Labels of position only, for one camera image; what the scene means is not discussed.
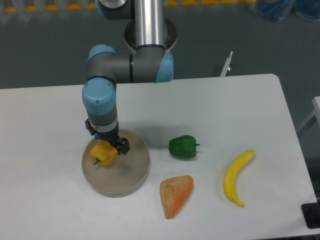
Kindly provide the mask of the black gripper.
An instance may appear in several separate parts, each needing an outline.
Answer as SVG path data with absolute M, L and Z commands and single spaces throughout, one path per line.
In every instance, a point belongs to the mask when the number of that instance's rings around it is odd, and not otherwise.
M 93 127 L 90 120 L 85 121 L 85 128 L 89 131 L 90 135 L 93 135 Z M 129 140 L 124 137 L 119 136 L 119 126 L 108 132 L 100 132 L 94 130 L 94 135 L 96 139 L 108 141 L 113 148 L 117 150 L 118 155 L 126 155 L 131 149 Z

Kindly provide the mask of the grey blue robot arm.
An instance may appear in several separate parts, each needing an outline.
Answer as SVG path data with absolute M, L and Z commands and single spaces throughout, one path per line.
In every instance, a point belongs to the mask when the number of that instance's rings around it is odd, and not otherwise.
M 135 53 L 117 54 L 105 44 L 92 47 L 87 58 L 87 81 L 82 102 L 88 118 L 85 127 L 125 155 L 129 141 L 119 136 L 116 104 L 118 83 L 166 83 L 174 76 L 173 55 L 166 52 L 163 0 L 97 0 L 97 11 L 108 20 L 134 21 Z

